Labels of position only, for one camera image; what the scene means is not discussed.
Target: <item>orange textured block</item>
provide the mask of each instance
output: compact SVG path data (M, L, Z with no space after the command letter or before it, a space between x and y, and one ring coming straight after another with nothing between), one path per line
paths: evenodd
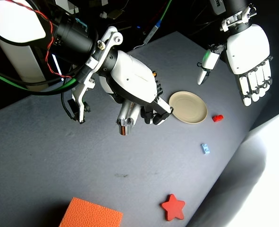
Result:
M119 227L123 213L73 198L59 227Z

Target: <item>robotic arm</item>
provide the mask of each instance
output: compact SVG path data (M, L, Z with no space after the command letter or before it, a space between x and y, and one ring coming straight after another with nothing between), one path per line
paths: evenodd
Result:
M223 53L235 74L243 103L249 106L263 97L272 84L270 46L262 28L251 22L257 14L253 5L246 0L225 0L224 5L228 18L222 21L220 31L229 37L224 44L211 45L202 63L197 64L201 67L197 83L208 78Z
M172 108L160 97L163 91L155 80L156 72L113 48L123 42L115 27L109 27L100 40L94 40L91 29L66 12L52 20L47 18L38 6L41 2L44 1L0 0L0 39L13 45L47 46L47 53L56 52L72 64L85 62L75 76L78 85L72 88L72 99L68 101L79 123L85 122L85 112L90 111L83 97L95 86L94 73L100 76L103 89L122 104L117 118L120 134L131 132L139 114L147 124L155 125L169 117Z

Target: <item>beige plate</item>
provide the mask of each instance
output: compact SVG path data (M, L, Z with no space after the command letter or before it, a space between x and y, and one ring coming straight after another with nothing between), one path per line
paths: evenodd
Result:
M200 123L207 116L206 104L199 96L191 92L174 93L169 98L169 105L174 108L173 115L185 123Z

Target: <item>gray tabletop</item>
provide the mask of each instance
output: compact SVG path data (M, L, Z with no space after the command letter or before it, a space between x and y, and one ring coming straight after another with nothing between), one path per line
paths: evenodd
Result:
M198 86L204 53L177 32L131 52L158 72L164 100L191 91L206 102L200 124L139 119L130 136L120 136L120 105L99 84L85 95L92 111L82 125L69 120L59 96L32 96L0 110L0 227L55 227L72 197L123 212L121 227L184 227L266 101L245 107L221 61ZM225 119L214 123L215 114ZM184 220L164 218L160 203L171 193L186 202Z

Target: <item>red star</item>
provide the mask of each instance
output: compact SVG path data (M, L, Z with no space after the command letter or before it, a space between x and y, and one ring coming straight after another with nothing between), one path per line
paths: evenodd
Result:
M169 195L169 200L161 204L161 207L166 211L167 221L171 221L174 218L183 220L182 208L185 204L184 201L178 201L173 194Z

